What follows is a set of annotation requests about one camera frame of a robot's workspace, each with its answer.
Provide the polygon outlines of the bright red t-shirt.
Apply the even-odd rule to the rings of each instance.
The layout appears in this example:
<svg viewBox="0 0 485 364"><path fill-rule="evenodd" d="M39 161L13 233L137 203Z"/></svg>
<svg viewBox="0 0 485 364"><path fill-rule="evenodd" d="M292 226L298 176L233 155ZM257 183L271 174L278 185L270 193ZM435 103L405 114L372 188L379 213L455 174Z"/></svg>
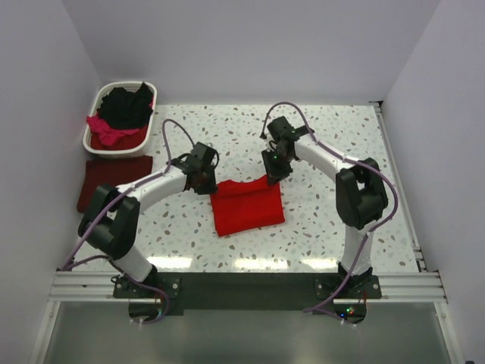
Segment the bright red t-shirt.
<svg viewBox="0 0 485 364"><path fill-rule="evenodd" d="M223 181L210 198L220 237L285 222L280 185L268 185L266 175L246 183Z"/></svg>

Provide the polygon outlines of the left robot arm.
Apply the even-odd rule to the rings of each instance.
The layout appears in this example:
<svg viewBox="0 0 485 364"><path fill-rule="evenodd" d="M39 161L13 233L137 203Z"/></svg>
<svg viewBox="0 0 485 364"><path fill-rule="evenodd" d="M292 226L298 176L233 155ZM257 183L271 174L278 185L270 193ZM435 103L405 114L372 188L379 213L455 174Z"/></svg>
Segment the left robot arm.
<svg viewBox="0 0 485 364"><path fill-rule="evenodd" d="M163 199L193 190L198 195L217 192L215 169L219 153L203 143L167 163L167 167L130 184L96 188L78 227L83 242L101 251L122 274L122 290L137 297L160 298L157 268L136 248L139 216Z"/></svg>

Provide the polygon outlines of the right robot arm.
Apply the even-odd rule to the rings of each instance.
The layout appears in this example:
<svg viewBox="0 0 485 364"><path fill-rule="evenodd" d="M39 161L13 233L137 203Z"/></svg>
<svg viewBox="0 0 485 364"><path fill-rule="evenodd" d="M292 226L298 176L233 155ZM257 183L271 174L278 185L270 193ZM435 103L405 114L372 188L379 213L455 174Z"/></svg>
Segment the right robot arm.
<svg viewBox="0 0 485 364"><path fill-rule="evenodd" d="M338 264L340 283L325 303L345 290L370 279L374 230L388 206L385 177L372 158L356 160L318 142L313 130L293 127L285 117L263 126L261 152L268 185L275 185L293 172L291 162L304 161L335 183L336 211L345 225L344 253Z"/></svg>

